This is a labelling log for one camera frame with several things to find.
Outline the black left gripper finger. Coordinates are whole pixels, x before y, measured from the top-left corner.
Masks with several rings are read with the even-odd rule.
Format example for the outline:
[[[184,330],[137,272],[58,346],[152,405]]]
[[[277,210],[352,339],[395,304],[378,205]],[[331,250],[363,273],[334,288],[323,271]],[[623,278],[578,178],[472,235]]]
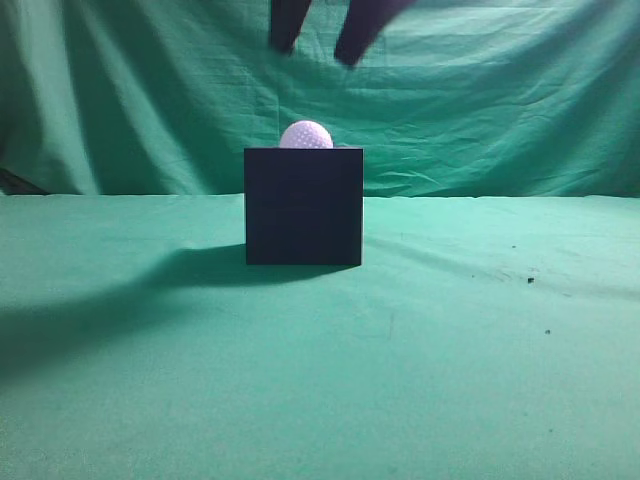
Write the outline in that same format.
[[[353,0],[334,49],[334,58],[355,67],[384,28],[414,0]]]

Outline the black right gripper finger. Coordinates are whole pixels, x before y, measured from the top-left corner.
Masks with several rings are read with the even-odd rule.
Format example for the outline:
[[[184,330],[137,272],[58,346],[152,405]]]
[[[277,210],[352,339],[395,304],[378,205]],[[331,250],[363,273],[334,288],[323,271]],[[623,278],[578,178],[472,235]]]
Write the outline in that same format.
[[[271,0],[268,44],[280,54],[291,54],[311,0]]]

